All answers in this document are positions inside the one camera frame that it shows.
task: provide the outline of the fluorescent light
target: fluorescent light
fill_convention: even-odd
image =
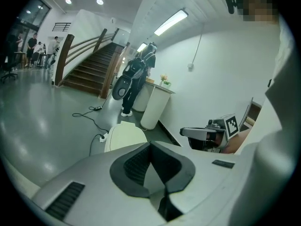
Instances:
[[[143,44],[139,47],[139,49],[137,50],[137,52],[141,52],[142,50],[145,49],[146,46],[147,46],[147,44],[146,44],[146,43],[143,43]]]
[[[173,15],[170,19],[168,19],[165,23],[163,23],[156,31],[155,34],[160,36],[162,33],[164,33],[167,29],[171,28],[181,20],[188,17],[188,13],[186,13],[184,10],[180,10],[175,15]]]
[[[96,0],[96,2],[97,2],[99,5],[103,5],[103,1],[102,1],[102,0]]]

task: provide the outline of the wooden handrail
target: wooden handrail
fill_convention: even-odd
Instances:
[[[118,28],[118,29],[116,29],[116,31],[115,31],[115,33],[114,33],[114,35],[113,35],[113,37],[112,37],[112,41],[113,41],[113,40],[114,40],[114,38],[116,37],[116,35],[117,35],[118,31],[119,31],[119,28]]]
[[[76,54],[77,52],[79,52],[79,51],[80,51],[80,50],[82,50],[83,48],[86,48],[86,47],[88,47],[89,45],[91,45],[91,44],[94,44],[94,43],[97,43],[97,41],[94,41],[94,42],[88,43],[88,44],[86,44],[85,46],[83,46],[83,47],[80,47],[79,49],[75,50],[75,51],[74,51],[74,52],[72,52],[71,54],[68,54],[67,58],[69,58],[70,56],[72,56],[72,55]]]
[[[62,51],[57,62],[56,73],[55,73],[55,85],[58,85],[63,78],[65,62],[73,40],[74,40],[74,36],[72,34],[68,34],[65,43],[63,44]]]
[[[79,45],[81,45],[81,44],[83,44],[83,43],[87,43],[87,42],[90,42],[90,41],[95,40],[95,39],[98,39],[98,38],[99,38],[99,36],[97,36],[97,37],[95,37],[95,38],[91,38],[91,39],[85,40],[85,41],[82,41],[82,42],[80,42],[80,43],[77,43],[77,44],[71,46],[70,49],[73,49],[73,48],[75,48],[75,47],[77,47],[77,46],[79,46]]]
[[[78,53],[76,56],[72,57],[68,62],[65,63],[65,66],[66,66],[68,63],[70,63],[73,59],[75,59],[76,57],[78,57],[78,56],[81,55],[82,53],[86,52],[87,50],[93,48],[94,46],[95,46],[95,45],[92,45],[92,46],[86,48],[85,50],[81,51],[80,53]]]
[[[95,45],[95,48],[94,48],[94,50],[93,50],[93,53],[96,52],[96,51],[98,50],[98,48],[99,48],[100,44],[102,43],[102,41],[103,41],[103,39],[104,39],[105,34],[107,33],[107,31],[108,31],[108,30],[105,28],[105,29],[103,30],[102,34],[99,36],[99,39],[98,39],[98,41],[97,41],[97,43],[96,43],[96,45]]]
[[[100,94],[100,97],[103,98],[103,99],[106,99],[108,97],[108,92],[109,92],[109,88],[110,88],[110,85],[111,85],[111,81],[112,81],[112,78],[114,76],[114,71],[115,71],[115,68],[117,66],[117,63],[118,63],[121,52],[122,52],[121,47],[117,46],[115,48],[114,54],[111,58],[111,61],[110,61],[110,64],[109,64],[109,67],[107,69],[107,73],[105,75],[105,79],[104,79],[104,82],[103,82],[103,88],[102,88],[102,91],[101,91],[101,94]]]
[[[109,38],[107,38],[107,39],[101,41],[100,43],[104,43],[104,42],[106,42],[106,41],[108,41],[108,40],[110,40],[110,39],[111,39],[111,37],[109,37]],[[83,48],[86,48],[87,46],[89,46],[89,45],[91,45],[91,44],[95,44],[95,43],[97,43],[97,41],[92,42],[92,43],[89,43],[89,44],[87,44],[87,45],[85,45],[85,46],[83,46],[83,47],[81,47],[81,48],[75,50],[74,52],[72,52],[71,54],[69,54],[69,55],[67,56],[67,58],[69,58],[70,56],[72,56],[72,55],[74,55],[75,53],[79,52],[79,51],[82,50]],[[91,48],[93,48],[93,47],[94,47],[94,45],[92,45],[92,46],[90,46],[89,48],[87,48],[87,49],[81,51],[79,54],[77,54],[77,55],[74,56],[71,60],[69,60],[69,61],[65,64],[65,66],[66,66],[69,62],[71,62],[73,59],[75,59],[77,56],[81,55],[83,52],[86,52],[87,50],[89,50],[89,49],[91,49]]]
[[[100,36],[82,41],[81,43],[78,43],[73,46],[71,46],[71,44],[74,40],[74,36],[72,34],[67,35],[66,40],[65,40],[62,50],[61,50],[59,60],[57,62],[56,73],[55,73],[55,85],[60,86],[62,84],[63,71],[64,71],[64,67],[67,64],[69,64],[76,57],[78,57],[79,55],[83,54],[84,52],[86,52],[87,50],[89,50],[93,47],[94,47],[93,53],[96,52],[99,49],[100,44],[102,44],[108,40],[111,40],[114,37],[113,33],[106,35],[106,32],[107,32],[107,29],[104,29]],[[87,43],[87,42],[95,40],[95,39],[98,39],[98,40],[90,42],[90,43],[78,48],[77,50],[73,51],[72,53],[68,54],[70,49],[75,48],[81,44]]]
[[[106,34],[104,38],[106,39],[108,37],[113,37],[113,36],[114,36],[114,33],[112,32],[112,33]]]

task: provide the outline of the hanging cord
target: hanging cord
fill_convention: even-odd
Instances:
[[[203,26],[202,26],[202,30],[201,30],[201,35],[199,36],[199,41],[198,41],[197,50],[196,50],[196,53],[194,54],[194,58],[193,58],[193,60],[192,60],[192,63],[194,63],[194,60],[196,59],[196,56],[197,56],[197,53],[198,53],[199,44],[201,43],[201,39],[202,39],[204,27],[205,27],[205,26],[203,25]]]

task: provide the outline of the wall outlet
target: wall outlet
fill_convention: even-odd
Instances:
[[[193,66],[194,66],[194,64],[193,64],[193,63],[189,63],[189,64],[187,65],[187,67],[188,67],[189,69],[192,69],[192,68],[193,68]]]

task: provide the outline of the office chair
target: office chair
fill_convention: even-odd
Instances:
[[[1,79],[0,79],[0,80],[2,81],[3,84],[4,84],[4,82],[5,82],[5,79],[7,79],[7,78],[13,77],[14,80],[16,80],[16,78],[18,78],[18,74],[12,73],[12,68],[15,67],[15,66],[16,66],[15,63],[11,63],[11,64],[9,64],[9,63],[4,63],[4,64],[3,64],[3,70],[4,70],[5,72],[7,72],[7,74],[6,74],[6,75],[3,75],[3,76],[1,77]]]
[[[32,54],[33,66],[35,65],[37,67],[39,56],[40,56],[40,54],[38,52],[35,52],[35,53]]]

